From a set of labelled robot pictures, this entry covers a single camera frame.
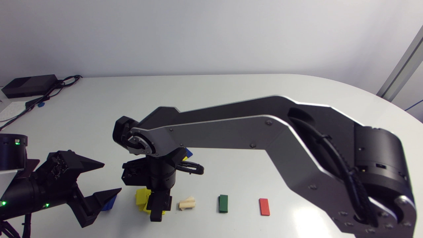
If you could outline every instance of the metal pole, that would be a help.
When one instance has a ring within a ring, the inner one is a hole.
[[[422,61],[423,26],[376,95],[392,102]]]

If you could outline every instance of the paper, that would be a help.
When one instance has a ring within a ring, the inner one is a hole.
[[[0,121],[4,121],[19,115],[21,112],[25,110],[25,103],[26,101],[12,102],[11,104],[9,104],[9,106],[7,106],[3,111],[0,112]],[[0,122],[0,126],[3,126],[6,123],[7,121]]]

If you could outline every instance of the black box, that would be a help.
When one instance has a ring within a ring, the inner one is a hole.
[[[7,98],[45,95],[56,82],[56,75],[20,77],[13,79],[1,91]]]

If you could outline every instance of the blue block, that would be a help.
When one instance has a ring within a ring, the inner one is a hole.
[[[116,196],[114,196],[112,199],[110,199],[110,201],[108,203],[106,203],[106,205],[104,205],[102,211],[108,211],[110,209],[113,208],[113,204],[115,204],[115,200],[116,200]]]
[[[192,156],[192,152],[188,148],[185,148],[185,149],[187,150],[187,157],[188,158],[191,157]]]

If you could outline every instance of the white wall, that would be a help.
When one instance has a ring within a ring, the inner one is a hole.
[[[298,73],[376,93],[422,9],[422,0],[0,1],[0,85],[51,73]]]

